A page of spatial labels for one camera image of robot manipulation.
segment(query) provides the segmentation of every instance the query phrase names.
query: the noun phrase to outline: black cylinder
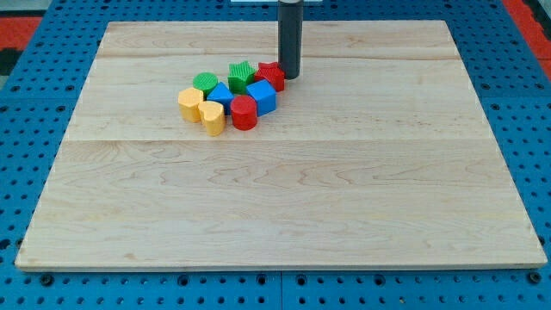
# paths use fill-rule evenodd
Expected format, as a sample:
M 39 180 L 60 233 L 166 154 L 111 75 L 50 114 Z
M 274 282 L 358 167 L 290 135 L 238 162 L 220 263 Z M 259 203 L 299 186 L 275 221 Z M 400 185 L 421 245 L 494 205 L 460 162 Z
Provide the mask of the black cylinder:
M 304 0 L 279 0 L 279 66 L 285 72 L 286 79 L 297 78 L 300 74 L 303 8 Z

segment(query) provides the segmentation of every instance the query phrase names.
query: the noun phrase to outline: blue block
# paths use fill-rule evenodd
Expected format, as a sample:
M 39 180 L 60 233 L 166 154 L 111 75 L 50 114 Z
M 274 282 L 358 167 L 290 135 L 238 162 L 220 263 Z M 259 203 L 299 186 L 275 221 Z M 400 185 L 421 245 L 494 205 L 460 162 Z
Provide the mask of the blue block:
M 277 108 L 276 90 L 267 80 L 247 86 L 247 94 L 257 101 L 257 115 L 262 116 Z
M 218 83 L 218 85 L 214 87 L 213 91 L 208 94 L 207 100 L 221 103 L 224 106 L 225 115 L 230 115 L 232 113 L 230 110 L 230 104 L 233 100 L 233 94 L 224 83 Z

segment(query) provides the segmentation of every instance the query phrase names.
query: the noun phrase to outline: yellow heart-shaped block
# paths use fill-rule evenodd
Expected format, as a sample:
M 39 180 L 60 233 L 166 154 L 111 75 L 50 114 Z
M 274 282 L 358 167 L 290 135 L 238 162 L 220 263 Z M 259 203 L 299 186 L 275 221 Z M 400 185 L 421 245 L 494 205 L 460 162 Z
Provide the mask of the yellow heart-shaped block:
M 221 103 L 205 101 L 199 103 L 201 122 L 210 136 L 217 136 L 224 131 L 226 116 L 224 106 Z
M 178 93 L 178 105 L 182 118 L 187 121 L 198 122 L 201 120 L 199 114 L 199 103 L 203 102 L 203 91 L 190 87 Z

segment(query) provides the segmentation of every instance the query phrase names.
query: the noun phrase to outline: wooden board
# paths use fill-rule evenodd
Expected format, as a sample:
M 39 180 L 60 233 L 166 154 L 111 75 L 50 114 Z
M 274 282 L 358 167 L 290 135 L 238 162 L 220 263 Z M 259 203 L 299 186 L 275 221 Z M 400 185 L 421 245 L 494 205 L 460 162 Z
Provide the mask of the wooden board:
M 547 259 L 444 22 L 305 22 L 258 126 L 181 119 L 193 76 L 276 60 L 273 22 L 112 22 L 22 270 L 449 270 Z

